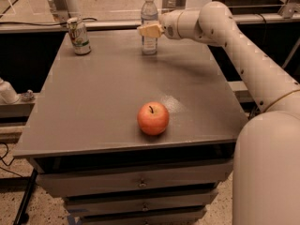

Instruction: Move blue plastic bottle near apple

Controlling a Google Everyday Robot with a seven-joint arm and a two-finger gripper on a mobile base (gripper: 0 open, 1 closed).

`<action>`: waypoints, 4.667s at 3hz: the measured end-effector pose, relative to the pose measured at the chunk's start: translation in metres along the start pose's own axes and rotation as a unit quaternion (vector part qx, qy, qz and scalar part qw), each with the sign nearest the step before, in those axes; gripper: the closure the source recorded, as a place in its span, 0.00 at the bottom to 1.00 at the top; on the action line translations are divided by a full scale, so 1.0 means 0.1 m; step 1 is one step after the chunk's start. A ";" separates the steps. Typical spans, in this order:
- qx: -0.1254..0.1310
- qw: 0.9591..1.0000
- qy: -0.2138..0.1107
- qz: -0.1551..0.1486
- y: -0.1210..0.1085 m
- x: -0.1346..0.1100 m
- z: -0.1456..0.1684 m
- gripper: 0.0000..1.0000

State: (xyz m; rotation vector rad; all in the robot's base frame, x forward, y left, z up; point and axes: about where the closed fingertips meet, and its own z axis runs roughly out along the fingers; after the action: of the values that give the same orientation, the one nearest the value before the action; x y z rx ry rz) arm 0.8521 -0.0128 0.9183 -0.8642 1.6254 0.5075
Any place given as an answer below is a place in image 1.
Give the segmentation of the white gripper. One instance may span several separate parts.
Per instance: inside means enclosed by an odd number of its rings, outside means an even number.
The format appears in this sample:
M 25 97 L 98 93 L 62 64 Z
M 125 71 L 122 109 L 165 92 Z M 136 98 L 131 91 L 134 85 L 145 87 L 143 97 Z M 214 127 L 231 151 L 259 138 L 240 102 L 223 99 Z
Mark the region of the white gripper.
M 159 23 L 143 24 L 137 30 L 143 37 L 160 38 L 164 33 L 169 39 L 182 39 L 182 15 L 182 10 L 164 13 L 159 18 L 161 25 Z

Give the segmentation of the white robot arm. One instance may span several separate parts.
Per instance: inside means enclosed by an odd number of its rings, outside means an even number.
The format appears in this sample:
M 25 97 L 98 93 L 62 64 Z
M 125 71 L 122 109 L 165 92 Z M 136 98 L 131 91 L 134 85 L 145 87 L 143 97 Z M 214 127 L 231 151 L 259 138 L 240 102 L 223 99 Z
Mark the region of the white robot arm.
M 138 31 L 224 50 L 260 110 L 236 141 L 232 225 L 300 225 L 300 83 L 240 31 L 218 1 L 164 13 Z

